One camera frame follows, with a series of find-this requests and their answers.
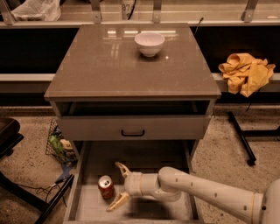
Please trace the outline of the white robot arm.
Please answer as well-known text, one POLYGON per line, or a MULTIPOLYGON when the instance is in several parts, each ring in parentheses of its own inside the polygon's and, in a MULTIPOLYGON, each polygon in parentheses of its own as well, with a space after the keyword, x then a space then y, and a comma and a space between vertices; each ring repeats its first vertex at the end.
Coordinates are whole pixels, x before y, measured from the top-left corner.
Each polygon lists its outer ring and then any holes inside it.
POLYGON ((109 212, 124 205, 132 196, 151 196, 160 201, 176 201, 181 193, 189 193, 247 224, 280 224, 280 179, 272 182, 264 193, 223 185, 199 178, 172 167, 157 173, 130 171, 115 164, 124 177, 124 192, 117 194, 108 206, 109 212))

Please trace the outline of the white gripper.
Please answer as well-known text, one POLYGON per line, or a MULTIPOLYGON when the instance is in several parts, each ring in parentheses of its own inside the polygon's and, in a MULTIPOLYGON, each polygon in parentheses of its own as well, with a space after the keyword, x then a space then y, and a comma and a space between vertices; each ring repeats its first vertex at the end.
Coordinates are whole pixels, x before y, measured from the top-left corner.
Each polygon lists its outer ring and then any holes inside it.
POLYGON ((107 207, 107 212, 114 212, 129 201, 130 196, 154 196, 160 188, 158 175, 154 173, 131 172, 129 168, 121 163, 115 162, 120 169, 124 180, 126 192, 119 192, 112 203, 107 207))

